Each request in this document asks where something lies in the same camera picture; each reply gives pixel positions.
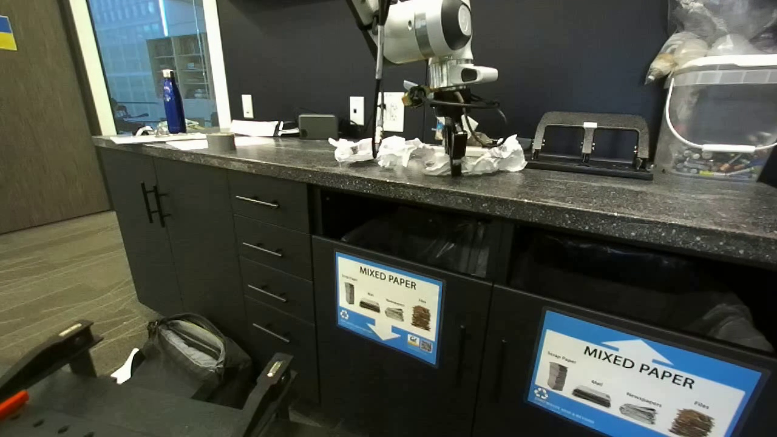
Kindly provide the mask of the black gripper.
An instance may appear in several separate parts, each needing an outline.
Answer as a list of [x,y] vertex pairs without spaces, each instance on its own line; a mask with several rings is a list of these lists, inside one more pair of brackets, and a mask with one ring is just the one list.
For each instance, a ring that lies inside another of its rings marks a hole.
[[471,94],[465,86],[431,89],[409,79],[404,79],[403,86],[404,86],[404,96],[403,96],[404,107],[429,107],[437,115],[452,118],[453,126],[460,130],[460,132],[452,132],[452,141],[449,141],[449,169],[452,169],[452,177],[460,177],[465,135],[474,132],[468,112],[482,108],[486,100]]

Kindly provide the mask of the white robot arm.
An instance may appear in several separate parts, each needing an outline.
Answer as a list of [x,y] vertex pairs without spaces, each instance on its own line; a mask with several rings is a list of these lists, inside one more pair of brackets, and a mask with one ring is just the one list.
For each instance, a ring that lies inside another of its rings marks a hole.
[[474,61],[471,0],[346,0],[370,55],[373,79],[384,64],[425,63],[427,83],[404,84],[412,103],[434,108],[449,171],[460,175],[465,130],[460,115],[474,107],[468,86],[494,83],[497,69]]

